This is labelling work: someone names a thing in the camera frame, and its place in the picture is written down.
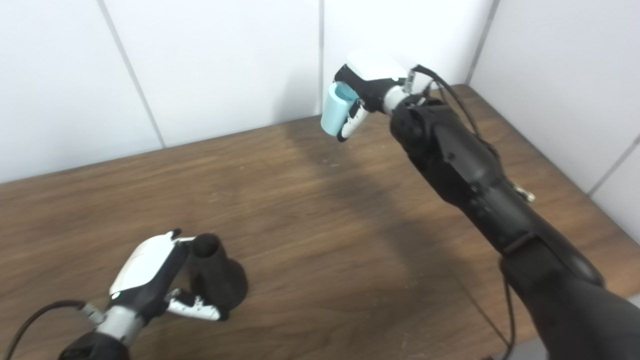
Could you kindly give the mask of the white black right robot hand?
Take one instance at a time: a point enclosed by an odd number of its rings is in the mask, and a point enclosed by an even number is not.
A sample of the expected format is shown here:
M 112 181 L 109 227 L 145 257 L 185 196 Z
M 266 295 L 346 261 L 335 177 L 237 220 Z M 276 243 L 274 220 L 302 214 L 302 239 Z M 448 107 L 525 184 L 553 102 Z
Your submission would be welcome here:
M 391 116 L 395 108 L 410 95 L 407 71 L 390 55 L 377 50 L 355 50 L 334 75 L 334 82 L 346 85 L 355 93 L 336 138 L 347 141 L 355 130 L 374 113 Z

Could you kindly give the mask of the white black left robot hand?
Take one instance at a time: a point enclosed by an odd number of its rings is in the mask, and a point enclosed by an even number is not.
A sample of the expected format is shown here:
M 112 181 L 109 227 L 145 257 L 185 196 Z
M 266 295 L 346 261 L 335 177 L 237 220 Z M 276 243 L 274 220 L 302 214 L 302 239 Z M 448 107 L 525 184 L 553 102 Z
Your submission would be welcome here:
M 145 322 L 166 312 L 205 321 L 226 321 L 221 309 L 196 291 L 171 290 L 185 266 L 194 237 L 180 237 L 178 228 L 144 240 L 131 253 L 109 289 L 107 309 L 133 311 Z

